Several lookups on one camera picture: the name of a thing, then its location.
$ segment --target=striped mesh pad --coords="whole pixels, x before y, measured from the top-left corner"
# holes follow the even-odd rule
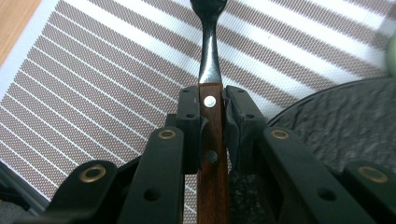
[[[391,0],[230,0],[219,19],[225,85],[265,117],[317,91],[386,76]],[[188,0],[61,0],[0,106],[0,155],[47,199],[79,164],[140,155],[196,85],[201,24]],[[185,223],[195,222],[187,176]]]

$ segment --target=brass insert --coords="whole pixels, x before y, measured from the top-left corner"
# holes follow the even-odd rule
[[[101,179],[106,174],[106,168],[102,165],[94,165],[81,173],[79,179],[84,183],[92,183]]]
[[[386,183],[389,180],[387,175],[371,166],[361,166],[358,168],[358,172],[367,179],[379,184]]]
[[[173,130],[167,129],[167,130],[160,131],[158,133],[158,136],[160,136],[161,139],[165,139],[166,140],[166,139],[171,139],[171,138],[176,137],[176,133]]]
[[[289,134],[282,130],[273,130],[271,131],[271,135],[277,139],[282,139],[282,140],[289,138]]]

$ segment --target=wooden table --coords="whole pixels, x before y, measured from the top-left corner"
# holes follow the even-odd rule
[[[0,1],[0,65],[11,52],[40,0]]]

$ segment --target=white circular rivet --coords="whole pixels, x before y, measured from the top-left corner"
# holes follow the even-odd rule
[[[213,107],[216,104],[216,98],[213,96],[206,96],[206,98],[204,99],[204,105],[206,107]]]

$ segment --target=metal rivet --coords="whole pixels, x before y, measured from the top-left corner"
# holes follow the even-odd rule
[[[84,183],[92,183],[101,179],[105,174],[106,168],[98,164],[85,169],[79,176],[79,179]]]
[[[367,179],[374,181],[376,183],[386,183],[388,182],[388,177],[381,171],[375,169],[374,167],[371,166],[361,166],[358,168],[358,172],[366,177]]]
[[[215,151],[208,150],[205,153],[205,159],[209,163],[215,163],[218,160],[218,154]]]
[[[271,131],[271,135],[277,139],[288,139],[289,134],[282,130],[273,130]]]
[[[215,106],[215,104],[216,98],[213,96],[206,96],[206,98],[204,99],[204,105],[208,108]]]
[[[173,130],[167,129],[167,130],[160,131],[158,133],[158,136],[160,136],[161,139],[171,139],[171,138],[176,137],[176,133]]]

